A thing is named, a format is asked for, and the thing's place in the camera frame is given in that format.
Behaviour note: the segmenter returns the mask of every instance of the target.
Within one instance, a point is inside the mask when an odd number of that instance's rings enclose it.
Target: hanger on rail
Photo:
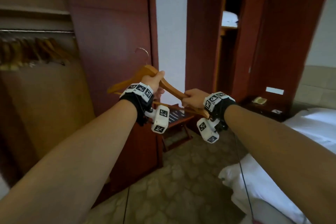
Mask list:
[[[107,93],[116,93],[116,94],[118,94],[119,90],[122,90],[122,89],[128,87],[130,84],[140,82],[141,79],[142,79],[142,77],[144,77],[145,75],[149,75],[149,76],[153,77],[157,73],[158,73],[158,70],[156,68],[154,68],[151,65],[145,65],[132,78],[130,78],[129,80],[126,80],[126,81],[123,81],[123,82],[120,82],[120,83],[117,83],[117,84],[111,86],[107,90]],[[171,86],[164,78],[162,78],[160,80],[160,84],[159,85],[165,91],[169,92],[170,94],[172,94],[173,96],[175,96],[179,100],[182,100],[183,98],[187,98],[188,97],[186,94],[182,93],[181,91],[179,91],[176,88],[174,88],[173,86]],[[177,109],[176,106],[162,104],[162,103],[159,103],[159,102],[155,102],[154,104],[165,105],[167,107],[171,107],[172,109]],[[199,115],[202,115],[205,118],[209,118],[208,112],[205,111],[205,110],[203,110],[203,109],[201,109],[201,108],[195,108],[195,107],[180,108],[180,107],[178,107],[178,109],[184,110],[185,112],[191,112],[191,113],[199,114]]]

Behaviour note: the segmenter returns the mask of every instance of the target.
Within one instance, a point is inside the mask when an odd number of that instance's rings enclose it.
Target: open wardrobe door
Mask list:
[[[154,1],[69,0],[96,116],[118,101],[118,95],[107,94],[109,86],[132,77],[145,64],[157,66],[156,25],[151,25],[151,16],[156,24],[155,10],[151,9]],[[149,55],[142,50],[135,52],[136,48],[146,49]],[[150,124],[135,124],[111,172],[111,193],[159,167],[161,151]]]

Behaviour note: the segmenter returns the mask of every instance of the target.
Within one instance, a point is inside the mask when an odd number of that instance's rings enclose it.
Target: white wall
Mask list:
[[[186,77],[187,0],[156,0],[157,42],[159,69],[165,79],[184,92]],[[180,101],[166,92],[161,101],[177,104]]]
[[[326,0],[306,65],[336,67],[336,0]]]

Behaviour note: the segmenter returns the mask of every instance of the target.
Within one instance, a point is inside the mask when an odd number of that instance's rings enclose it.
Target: wardrobe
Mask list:
[[[68,31],[39,36],[66,38],[65,42],[71,41],[69,49],[75,48],[77,54],[76,61],[65,67],[44,64],[20,69],[16,74],[1,72],[0,89],[4,89],[5,98],[0,107],[6,108],[7,114],[0,115],[0,143],[11,155],[11,163],[19,167],[15,175],[21,177],[59,142],[118,101],[118,95],[107,94],[111,85],[129,79],[145,64],[158,68],[156,5],[155,0],[5,1],[0,0],[0,15],[1,10],[11,17],[19,13],[24,20],[29,17],[29,23],[15,18],[15,25],[6,22],[2,29],[16,26]],[[135,52],[137,48],[148,54]],[[133,127],[98,201],[162,166],[162,141],[150,127]]]
[[[250,110],[266,115],[276,109],[285,118],[323,4],[324,0],[187,0],[186,90],[222,91]],[[236,29],[221,26],[223,11],[238,15]],[[267,102],[252,103],[256,97]]]

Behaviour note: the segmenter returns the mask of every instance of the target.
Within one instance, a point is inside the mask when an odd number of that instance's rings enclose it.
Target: hand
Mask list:
[[[141,82],[146,84],[152,88],[154,91],[154,99],[161,98],[161,95],[165,93],[165,90],[159,87],[160,80],[165,76],[165,71],[158,72],[154,77],[150,77],[149,75],[145,75]]]
[[[188,95],[189,98],[182,99],[182,106],[193,106],[197,108],[204,108],[204,99],[210,95],[199,89],[187,90],[184,94]]]

